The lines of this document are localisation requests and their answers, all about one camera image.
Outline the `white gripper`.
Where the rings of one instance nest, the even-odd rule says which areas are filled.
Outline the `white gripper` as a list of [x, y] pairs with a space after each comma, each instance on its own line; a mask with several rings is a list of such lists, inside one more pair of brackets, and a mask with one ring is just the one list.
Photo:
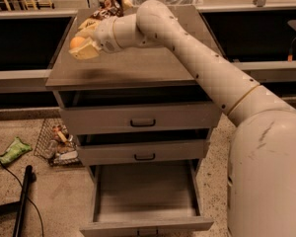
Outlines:
[[85, 41], [76, 48], [70, 48], [69, 44], [69, 53], [76, 59], [85, 60], [98, 57], [101, 49], [107, 53], [121, 51], [122, 33], [118, 23], [118, 17], [110, 17], [102, 20], [96, 29], [85, 28], [77, 32], [75, 36], [84, 38]]

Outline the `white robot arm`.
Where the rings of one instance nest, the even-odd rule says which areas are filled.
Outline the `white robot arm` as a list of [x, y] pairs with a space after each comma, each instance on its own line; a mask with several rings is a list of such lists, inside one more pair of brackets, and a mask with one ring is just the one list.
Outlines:
[[109, 17], [70, 42], [77, 59], [166, 47], [236, 126], [228, 171], [229, 237], [296, 237], [296, 110], [191, 36], [157, 0]]

